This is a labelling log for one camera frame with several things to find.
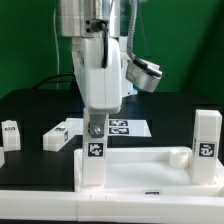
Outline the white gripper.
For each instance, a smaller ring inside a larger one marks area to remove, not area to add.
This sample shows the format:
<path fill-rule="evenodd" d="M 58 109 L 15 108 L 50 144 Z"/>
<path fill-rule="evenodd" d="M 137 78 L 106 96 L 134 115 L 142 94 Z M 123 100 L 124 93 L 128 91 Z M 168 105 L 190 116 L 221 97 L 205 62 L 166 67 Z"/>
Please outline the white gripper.
<path fill-rule="evenodd" d="M 118 42 L 110 38 L 108 65 L 102 67 L 103 41 L 101 38 L 83 38 L 80 48 L 73 48 L 75 77 L 90 115 L 89 134 L 103 138 L 108 116 L 118 113 L 122 104 L 121 56 Z"/>

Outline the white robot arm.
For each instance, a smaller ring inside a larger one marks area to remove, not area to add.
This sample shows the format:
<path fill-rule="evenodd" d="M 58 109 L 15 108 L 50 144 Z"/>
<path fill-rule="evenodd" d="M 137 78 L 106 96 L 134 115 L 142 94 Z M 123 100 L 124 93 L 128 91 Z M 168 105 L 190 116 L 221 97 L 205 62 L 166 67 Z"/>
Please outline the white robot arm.
<path fill-rule="evenodd" d="M 122 104 L 120 0 L 59 0 L 61 34 L 72 39 L 72 60 L 85 105 L 86 130 L 106 135 Z"/>

